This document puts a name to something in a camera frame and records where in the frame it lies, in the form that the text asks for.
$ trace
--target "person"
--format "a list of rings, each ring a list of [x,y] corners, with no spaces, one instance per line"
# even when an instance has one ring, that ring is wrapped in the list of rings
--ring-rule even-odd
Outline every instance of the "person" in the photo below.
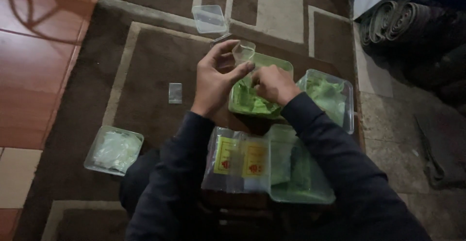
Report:
[[[194,103],[177,134],[159,152],[153,149],[128,169],[120,189],[122,206],[131,216],[127,240],[209,239],[209,222],[199,219],[196,204],[214,128],[211,118],[225,104],[233,85],[254,69],[253,63],[246,62],[228,73],[219,72],[232,59],[237,43],[219,43],[199,61]],[[287,72],[275,65],[261,67],[252,81],[259,96],[283,107],[282,116],[334,189],[336,207],[349,226],[341,239],[430,240],[388,185],[387,175],[300,91]],[[335,240],[335,230],[326,230],[330,240]]]

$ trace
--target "carpet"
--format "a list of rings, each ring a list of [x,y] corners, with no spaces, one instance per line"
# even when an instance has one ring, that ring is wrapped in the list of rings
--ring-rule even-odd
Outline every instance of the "carpet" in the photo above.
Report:
[[[121,239],[127,222],[115,211],[121,178],[86,170],[85,156],[102,124],[142,133],[153,146],[175,133],[194,99],[196,64],[219,37],[197,33],[190,10],[201,4],[223,8],[231,38],[252,41],[259,53],[290,61],[295,80],[314,68],[349,80],[357,91],[348,0],[99,0],[15,241],[84,240],[90,236],[77,233],[88,229],[92,240]],[[183,84],[182,104],[168,104],[170,82]],[[226,107],[215,121],[259,135],[270,125]],[[358,121],[355,126],[354,139],[363,143]],[[234,202],[267,205],[266,198]],[[57,207],[60,216],[53,213]],[[85,221],[96,222],[93,218],[112,221],[91,227]]]

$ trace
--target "orange tiled floor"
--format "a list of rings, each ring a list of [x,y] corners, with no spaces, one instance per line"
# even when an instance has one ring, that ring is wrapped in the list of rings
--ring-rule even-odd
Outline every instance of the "orange tiled floor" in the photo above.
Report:
[[[0,0],[0,241],[13,238],[96,1]]]

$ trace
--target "dark sleeve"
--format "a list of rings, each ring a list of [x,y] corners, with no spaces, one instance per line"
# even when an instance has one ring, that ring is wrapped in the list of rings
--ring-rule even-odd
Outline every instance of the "dark sleeve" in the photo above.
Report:
[[[176,240],[192,219],[206,168],[214,123],[188,112],[177,135],[160,149],[161,162],[150,174],[126,230],[126,240]]]
[[[430,240],[383,173],[306,93],[282,110],[322,168],[357,240]]]

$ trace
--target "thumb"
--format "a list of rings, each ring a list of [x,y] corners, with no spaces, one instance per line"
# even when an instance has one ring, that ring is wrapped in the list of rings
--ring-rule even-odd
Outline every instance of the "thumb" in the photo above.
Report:
[[[229,73],[225,74],[228,80],[231,83],[236,83],[237,81],[241,80],[244,78],[248,73],[252,72],[255,68],[255,64],[251,61],[247,61],[245,63],[242,63],[236,68],[234,68],[232,71]]]

